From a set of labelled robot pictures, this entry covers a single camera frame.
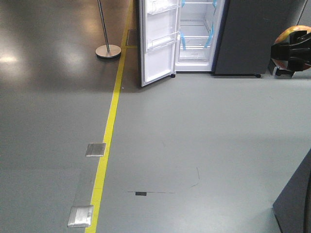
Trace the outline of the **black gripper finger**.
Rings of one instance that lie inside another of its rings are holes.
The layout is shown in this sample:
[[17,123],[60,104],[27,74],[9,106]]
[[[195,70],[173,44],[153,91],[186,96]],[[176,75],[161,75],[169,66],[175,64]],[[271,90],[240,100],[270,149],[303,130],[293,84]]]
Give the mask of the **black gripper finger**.
[[311,33],[293,31],[284,40],[271,46],[271,58],[286,62],[285,70],[303,71],[311,67]]

